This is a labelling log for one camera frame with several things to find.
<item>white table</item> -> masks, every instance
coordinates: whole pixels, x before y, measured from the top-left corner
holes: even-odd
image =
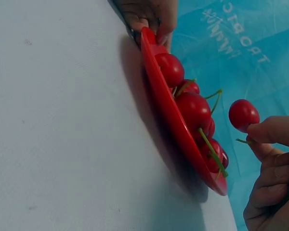
[[[0,0],[0,231],[236,230],[171,177],[141,75],[106,0]]]

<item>cherry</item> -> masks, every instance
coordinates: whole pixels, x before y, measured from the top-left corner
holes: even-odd
[[[160,53],[155,56],[169,88],[174,88],[184,80],[184,68],[173,54]]]
[[[213,118],[211,118],[211,122],[210,122],[210,125],[209,125],[209,131],[208,131],[207,137],[208,138],[212,138],[213,135],[214,135],[214,132],[215,132],[215,123],[214,123]]]
[[[198,129],[202,128],[207,134],[211,122],[211,110],[206,99],[199,94],[185,92],[175,101],[193,138],[201,139]]]
[[[195,79],[193,80],[184,79],[182,83],[178,85],[178,94],[176,96],[179,96],[181,93],[184,92],[200,94],[200,88],[198,84],[195,82]]]
[[[224,149],[222,149],[222,156],[223,156],[223,161],[222,161],[223,167],[227,168],[229,165],[229,158]]]
[[[233,127],[241,132],[247,133],[250,124],[260,122],[257,109],[247,100],[235,101],[229,109],[229,120]]]
[[[211,144],[212,148],[214,149],[216,155],[218,156],[219,160],[222,161],[222,159],[223,159],[222,150],[223,149],[221,148],[219,143],[214,139],[208,139],[208,141],[210,142],[210,144]],[[217,162],[215,161],[215,159],[213,158],[210,147],[206,143],[204,143],[202,146],[200,146],[199,151],[202,154],[203,159],[206,162],[209,171],[212,173],[218,173],[220,171],[220,168],[219,168]]]

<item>plastic plate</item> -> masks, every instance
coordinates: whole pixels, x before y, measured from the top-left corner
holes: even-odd
[[[167,53],[167,50],[164,46],[157,45],[155,34],[147,27],[142,29],[141,52],[154,100],[183,154],[211,189],[222,196],[227,195],[228,188],[226,179],[222,174],[216,179],[217,174],[209,172],[174,101],[171,89],[168,88],[158,63],[155,60],[155,55]]]

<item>blue tablecloth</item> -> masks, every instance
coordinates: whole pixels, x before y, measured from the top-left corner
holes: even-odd
[[[229,198],[239,231],[260,163],[228,119],[231,103],[251,101],[265,119],[289,115],[289,0],[181,0],[172,51],[185,78],[197,78],[201,94],[222,88],[214,112],[215,139],[227,151]]]

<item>cherry stem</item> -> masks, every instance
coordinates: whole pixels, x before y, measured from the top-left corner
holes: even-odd
[[[178,97],[179,95],[182,94],[182,92],[189,86],[191,85],[192,83],[194,83],[196,81],[196,79],[192,79],[192,80],[189,80],[187,81],[178,91],[178,93],[175,95],[175,97]]]
[[[208,99],[214,97],[215,95],[220,94],[222,91],[223,91],[223,89],[219,89],[219,90],[218,90],[217,92],[215,92],[214,94],[209,95],[208,97],[205,97],[205,99],[208,100]]]
[[[215,180],[217,180],[217,179],[220,177],[220,174],[221,174],[221,170],[218,171],[218,174],[217,174],[217,176],[215,177]]]
[[[241,143],[247,143],[247,144],[253,144],[254,143],[252,141],[244,141],[244,140],[241,140],[241,139],[236,139],[236,141],[239,141]]]
[[[200,135],[202,136],[203,140],[205,141],[205,143],[207,144],[207,146],[209,147],[209,149],[211,151],[211,156],[215,160],[215,162],[217,163],[220,171],[223,174],[223,177],[226,178],[228,176],[228,173],[225,171],[225,168],[223,167],[223,164],[222,164],[221,160],[218,158],[215,150],[213,149],[212,145],[210,144],[210,141],[208,140],[208,138],[204,134],[202,128],[199,128],[198,131],[199,131]]]
[[[218,97],[217,97],[217,100],[216,100],[216,102],[215,102],[215,104],[214,104],[212,110],[211,110],[211,115],[212,115],[213,112],[215,111],[215,109],[216,109],[216,107],[217,107],[217,104],[218,104],[218,102],[219,102],[220,99],[221,99],[222,92],[223,92],[222,89],[219,89],[219,90],[217,91]]]
[[[174,89],[172,89],[172,96],[174,97],[176,91],[177,91],[178,87],[176,86]]]

